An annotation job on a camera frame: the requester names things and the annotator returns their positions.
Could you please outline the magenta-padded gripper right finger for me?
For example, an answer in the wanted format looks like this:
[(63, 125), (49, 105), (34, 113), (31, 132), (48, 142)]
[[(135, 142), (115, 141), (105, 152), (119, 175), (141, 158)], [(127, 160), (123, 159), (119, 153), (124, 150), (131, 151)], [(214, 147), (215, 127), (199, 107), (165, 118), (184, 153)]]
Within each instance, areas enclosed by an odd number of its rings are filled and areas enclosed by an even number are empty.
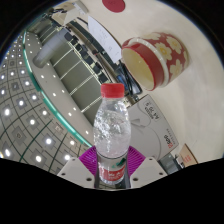
[(140, 188), (166, 176), (166, 172), (153, 157), (145, 157), (129, 147), (127, 173), (131, 188)]

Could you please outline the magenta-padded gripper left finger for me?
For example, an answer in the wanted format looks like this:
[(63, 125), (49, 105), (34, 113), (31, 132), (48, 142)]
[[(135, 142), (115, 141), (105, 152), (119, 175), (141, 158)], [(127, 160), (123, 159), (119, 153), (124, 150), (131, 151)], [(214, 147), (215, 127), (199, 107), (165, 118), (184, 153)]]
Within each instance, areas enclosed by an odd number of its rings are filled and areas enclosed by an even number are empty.
[(84, 188), (93, 188), (97, 175), (97, 154), (95, 147), (89, 148), (80, 157), (71, 157), (58, 176)]

